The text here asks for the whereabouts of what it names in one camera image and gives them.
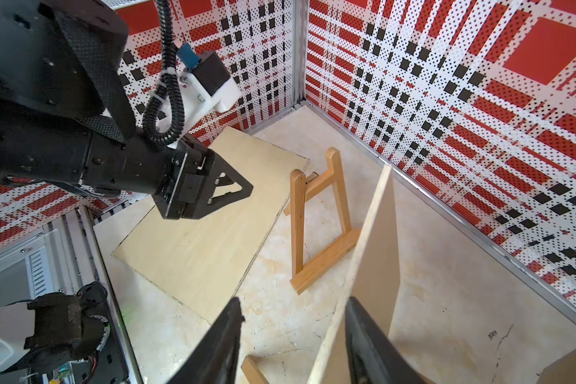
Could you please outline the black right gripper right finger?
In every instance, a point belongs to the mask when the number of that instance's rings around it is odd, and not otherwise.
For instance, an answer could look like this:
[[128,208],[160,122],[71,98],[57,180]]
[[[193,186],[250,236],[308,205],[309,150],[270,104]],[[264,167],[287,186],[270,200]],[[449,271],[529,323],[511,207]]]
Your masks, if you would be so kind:
[[350,297],[346,305],[345,334],[352,383],[425,382],[355,297]]

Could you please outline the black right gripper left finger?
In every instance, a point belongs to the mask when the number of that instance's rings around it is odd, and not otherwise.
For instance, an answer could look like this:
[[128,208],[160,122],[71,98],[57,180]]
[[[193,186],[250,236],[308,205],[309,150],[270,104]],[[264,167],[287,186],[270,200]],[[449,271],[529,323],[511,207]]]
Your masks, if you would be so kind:
[[239,299],[231,298],[168,383],[235,383],[244,321]]

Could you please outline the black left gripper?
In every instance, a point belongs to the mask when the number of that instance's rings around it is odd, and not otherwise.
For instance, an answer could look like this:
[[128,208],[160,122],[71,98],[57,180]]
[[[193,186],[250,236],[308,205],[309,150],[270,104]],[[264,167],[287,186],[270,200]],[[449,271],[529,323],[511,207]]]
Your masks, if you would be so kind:
[[249,198],[254,186],[192,134],[169,149],[169,163],[153,199],[163,219],[201,219]]

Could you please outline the wooden easel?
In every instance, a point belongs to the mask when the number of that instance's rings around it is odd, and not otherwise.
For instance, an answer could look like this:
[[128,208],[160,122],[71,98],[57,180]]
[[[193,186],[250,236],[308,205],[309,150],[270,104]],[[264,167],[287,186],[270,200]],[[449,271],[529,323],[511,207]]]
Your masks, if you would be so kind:
[[241,370],[249,384],[269,384],[251,355],[244,358]]
[[326,151],[321,174],[293,170],[290,192],[284,214],[291,218],[291,286],[302,294],[355,247],[361,230],[350,218],[338,149]]

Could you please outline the plywood board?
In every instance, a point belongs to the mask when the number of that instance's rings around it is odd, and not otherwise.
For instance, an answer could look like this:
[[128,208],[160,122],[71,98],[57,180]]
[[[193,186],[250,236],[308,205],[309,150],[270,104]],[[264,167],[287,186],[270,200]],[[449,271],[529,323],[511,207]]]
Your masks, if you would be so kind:
[[349,383],[345,313],[355,297],[388,338],[401,283],[393,167],[384,166],[307,382]]
[[289,176],[307,158],[233,128],[211,144],[254,187],[200,220],[151,211],[114,252],[142,276],[213,322],[238,289],[290,193]]
[[576,349],[547,366],[537,384],[576,384]]

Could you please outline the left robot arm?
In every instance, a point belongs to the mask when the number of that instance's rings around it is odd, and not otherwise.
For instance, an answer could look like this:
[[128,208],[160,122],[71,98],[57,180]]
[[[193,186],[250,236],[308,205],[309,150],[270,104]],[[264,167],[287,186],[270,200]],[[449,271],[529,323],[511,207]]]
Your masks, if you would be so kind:
[[141,118],[118,75],[129,29],[101,1],[0,1],[0,185],[149,194],[165,219],[201,219],[253,187],[191,133],[241,96],[214,51],[176,46],[168,1],[155,4],[158,80]]

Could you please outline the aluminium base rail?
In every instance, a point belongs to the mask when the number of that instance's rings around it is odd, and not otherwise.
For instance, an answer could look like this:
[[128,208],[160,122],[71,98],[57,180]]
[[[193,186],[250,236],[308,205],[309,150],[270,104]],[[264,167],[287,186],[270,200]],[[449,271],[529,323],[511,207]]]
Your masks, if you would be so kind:
[[85,208],[0,251],[0,383],[51,382],[142,382]]

